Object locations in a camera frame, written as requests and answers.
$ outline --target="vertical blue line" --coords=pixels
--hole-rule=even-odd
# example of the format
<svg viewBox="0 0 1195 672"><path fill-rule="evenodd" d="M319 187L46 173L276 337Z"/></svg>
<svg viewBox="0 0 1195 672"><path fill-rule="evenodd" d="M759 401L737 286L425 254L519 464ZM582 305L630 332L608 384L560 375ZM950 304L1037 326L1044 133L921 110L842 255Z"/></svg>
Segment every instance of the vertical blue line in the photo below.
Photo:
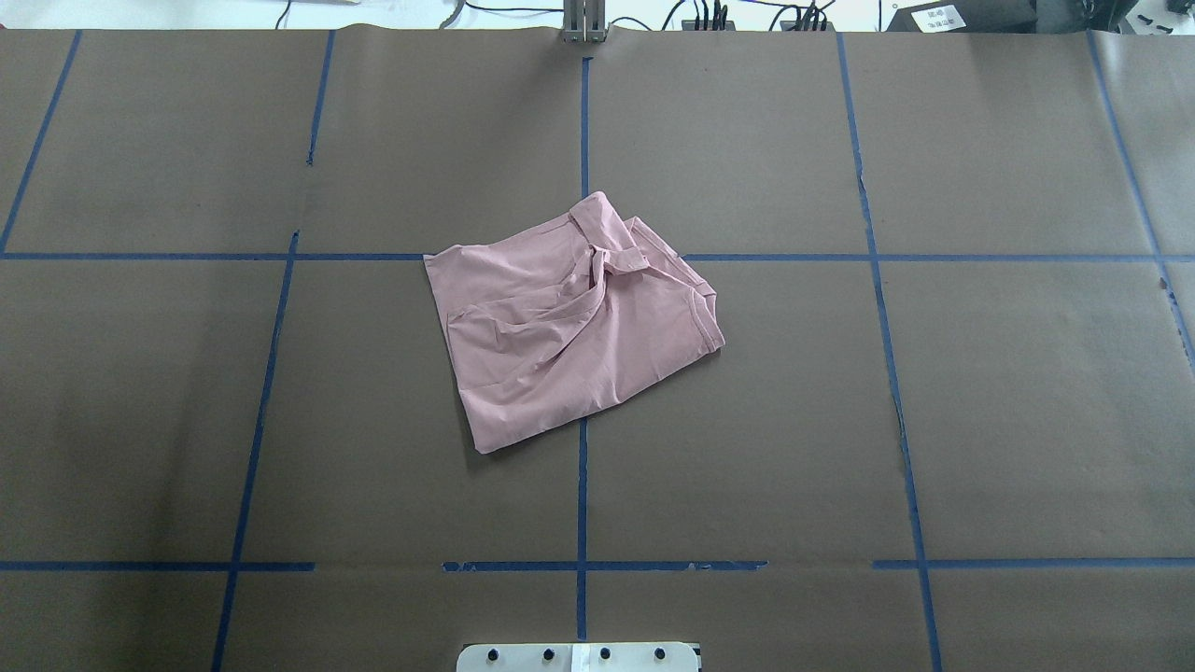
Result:
<svg viewBox="0 0 1195 672"><path fill-rule="evenodd" d="M1170 271L1166 270L1166 262L1162 258L1162 246L1158 244L1158 236L1153 230L1153 220L1150 210L1145 207L1145 198L1141 196L1141 185L1136 181L1136 171L1128 159L1128 149L1124 147L1124 138L1120 132L1120 122L1116 120L1116 110L1113 109L1111 97L1108 96L1108 83L1104 80L1104 67L1099 61L1099 50L1096 48L1096 36L1087 30L1087 49L1091 51L1091 62L1096 68L1096 83L1099 85L1099 98L1104 103L1104 112L1108 114L1108 122L1111 124L1113 139L1116 141L1116 151L1120 152L1121 163L1124 165L1124 173L1128 176L1129 187L1133 190L1133 201L1136 210L1141 213L1141 221L1145 224L1145 234L1150 239L1150 250L1153 252L1153 261L1158 265L1162 281L1166 283L1166 295L1170 303L1170 313L1175 316L1175 324L1178 326L1178 337L1183 342L1183 350L1187 354L1187 365L1195 374L1195 349L1191 348L1190 331L1187 330L1187 320L1183 319L1182 307L1175 297L1175 286L1170 281Z"/></svg>
<svg viewBox="0 0 1195 672"><path fill-rule="evenodd" d="M587 575L589 563L589 419L582 417L577 454L577 641L589 637Z"/></svg>
<svg viewBox="0 0 1195 672"><path fill-rule="evenodd" d="M917 574L921 584L921 610L925 613L925 630L930 640L930 662L934 672L942 672L942 652L938 647L938 625L933 616L933 594L930 589L930 567L925 558L925 540L921 536L921 514L917 505L917 484L913 479L913 459L908 451L908 434L905 427L905 407L900 397L900 379L896 377L896 356L893 350L891 330L888 325L888 304L884 301L883 279L880 275L880 251L876 245L875 230L871 222L871 204L863 182L863 152L859 147L859 127L854 116L854 99L851 94L851 73L846 65L846 43L842 33L838 37L838 62L842 71L842 94L846 98L846 118L851 128L851 148L854 153L854 173L859 188L859 204L863 208L863 220L866 225L868 252L871 255L871 283L876 293L876 308L880 313L880 336L884 344L884 360L888 366L888 387L896 407L896 422L900 428L900 452L905 460L905 497L908 500L908 519L913 529L913 548L917 554Z"/></svg>
<svg viewBox="0 0 1195 672"><path fill-rule="evenodd" d="M336 43L336 31L327 31L327 45L324 47L324 72L319 75L319 93L315 94L315 111L311 116L311 146L307 148L307 165L315 160L315 139L319 138L319 117L324 114L324 92L327 91L327 71L332 67L332 45Z"/></svg>
<svg viewBox="0 0 1195 672"><path fill-rule="evenodd" d="M581 59L581 197L589 195L589 61Z"/></svg>
<svg viewBox="0 0 1195 672"><path fill-rule="evenodd" d="M245 490L240 496L240 515L237 519L237 534L232 543L232 564L228 568L228 581L225 585L223 609L220 611L220 629L216 633L216 648L212 658L212 672L219 672L223 665L225 644L228 641L228 624L232 622L233 599L237 595L237 575L240 573L240 557L245 548L245 530L249 527L249 507L253 501L257 463L262 454L262 438L265 434L265 410L270 404L270 392L274 389L274 367L278 360L278 337L282 335L282 319L287 312L287 300L290 295L290 276L294 274L295 250L298 248L299 232L295 231L290 236L287 267L282 273L282 289L278 293L278 307L274 313L274 334L270 336L270 354L265 359L265 379L262 383L262 399L257 405L253 444L249 451L249 471L245 474Z"/></svg>
<svg viewBox="0 0 1195 672"><path fill-rule="evenodd" d="M45 116L42 117L42 128L37 130L37 139L33 140L33 149L29 153L29 161L25 164L25 172L20 176L20 184L17 185L17 195L8 208L8 219L4 224L4 232L0 233L0 253L8 246L8 237L12 227L17 224L17 213L20 212L20 202L25 198L25 189L29 187L29 178L33 175L33 166L37 164L37 155L42 153L42 142L50 130L50 121L54 118L54 110L59 108L59 98L62 97L62 87L67 84L67 75L71 74L71 65L79 51L79 41L82 39L82 31L76 30L74 39L71 41L71 49L67 51L67 60L62 63L62 72L59 73L59 83L54 87L54 96L50 96L50 104L45 108Z"/></svg>

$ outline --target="white label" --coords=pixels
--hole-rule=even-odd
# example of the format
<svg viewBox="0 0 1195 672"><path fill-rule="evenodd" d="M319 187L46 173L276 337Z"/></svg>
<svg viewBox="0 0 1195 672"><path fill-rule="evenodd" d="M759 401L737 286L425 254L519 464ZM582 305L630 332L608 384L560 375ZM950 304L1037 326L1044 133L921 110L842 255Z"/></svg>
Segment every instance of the white label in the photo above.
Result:
<svg viewBox="0 0 1195 672"><path fill-rule="evenodd" d="M945 32L958 28L967 28L967 22L954 5L943 5L932 10L913 12L913 20L921 32Z"/></svg>

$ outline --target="black cable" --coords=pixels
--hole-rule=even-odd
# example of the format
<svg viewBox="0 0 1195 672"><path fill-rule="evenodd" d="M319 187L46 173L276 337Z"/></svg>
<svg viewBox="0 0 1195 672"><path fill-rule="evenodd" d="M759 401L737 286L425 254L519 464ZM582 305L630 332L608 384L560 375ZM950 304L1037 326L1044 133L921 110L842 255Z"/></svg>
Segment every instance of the black cable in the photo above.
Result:
<svg viewBox="0 0 1195 672"><path fill-rule="evenodd" d="M274 22L274 30L278 30L278 26L282 25L282 19L287 18L287 14L290 13L290 2L293 1L294 0L287 0L287 8L282 10L282 14L278 16L278 20Z"/></svg>
<svg viewBox="0 0 1195 672"><path fill-rule="evenodd" d="M688 0L676 0L676 4L673 5L672 11L668 12L668 18L664 19L664 25L660 26L660 30L668 30L668 22L672 20L672 17L673 17L673 14L676 13L676 10L680 10L680 6L684 5L687 1Z"/></svg>
<svg viewBox="0 0 1195 672"><path fill-rule="evenodd" d="M456 0L456 6L452 8L452 13L448 14L448 18L440 22L440 29L443 30L451 26L453 22L456 20L456 17L460 16L461 10L464 8L465 8L465 0Z"/></svg>
<svg viewBox="0 0 1195 672"><path fill-rule="evenodd" d="M780 11L777 12L774 17L772 17L772 24L767 26L768 32L771 32L772 30L776 29L776 22L780 20L780 14L783 14L784 12L788 12L789 10L796 10L797 11L797 22L801 20L801 7L798 7L796 5L785 5L785 6L780 7Z"/></svg>
<svg viewBox="0 0 1195 672"><path fill-rule="evenodd" d="M637 23L637 24L642 25L643 28L645 28L645 29L648 29L648 30L651 30L651 28L650 28L650 26L648 26L648 24L645 24L645 23L641 22L639 19L637 19L637 18L635 18L635 17L618 17L617 19L614 19L614 20L609 22L609 25L614 25L614 24L617 24L618 22L635 22L635 23Z"/></svg>
<svg viewBox="0 0 1195 672"><path fill-rule="evenodd" d="M473 10L478 10L480 12L541 12L541 13L564 12L564 7L482 7L480 5L474 5L468 0L465 0L465 6Z"/></svg>

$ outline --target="folded fabric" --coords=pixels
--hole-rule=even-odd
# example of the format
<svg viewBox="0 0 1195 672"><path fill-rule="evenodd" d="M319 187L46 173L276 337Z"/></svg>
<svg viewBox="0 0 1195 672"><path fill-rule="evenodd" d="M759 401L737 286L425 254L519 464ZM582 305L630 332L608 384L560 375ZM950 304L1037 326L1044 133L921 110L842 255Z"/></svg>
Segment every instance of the folded fabric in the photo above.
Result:
<svg viewBox="0 0 1195 672"><path fill-rule="evenodd" d="M424 267L480 453L620 404L725 344L710 285L601 191Z"/></svg>

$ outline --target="black device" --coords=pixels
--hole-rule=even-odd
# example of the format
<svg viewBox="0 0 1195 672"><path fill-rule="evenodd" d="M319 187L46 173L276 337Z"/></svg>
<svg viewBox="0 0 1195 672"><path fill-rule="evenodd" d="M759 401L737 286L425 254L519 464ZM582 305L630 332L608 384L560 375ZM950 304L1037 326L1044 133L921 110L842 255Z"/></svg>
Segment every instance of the black device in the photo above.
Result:
<svg viewBox="0 0 1195 672"><path fill-rule="evenodd" d="M963 25L958 28L938 26L938 17L927 20L930 14L942 10L943 20L950 20L956 14ZM921 25L933 28L923 29ZM930 2L917 7L903 7L893 16L888 32L1037 32L1037 10L1031 0L949 0Z"/></svg>

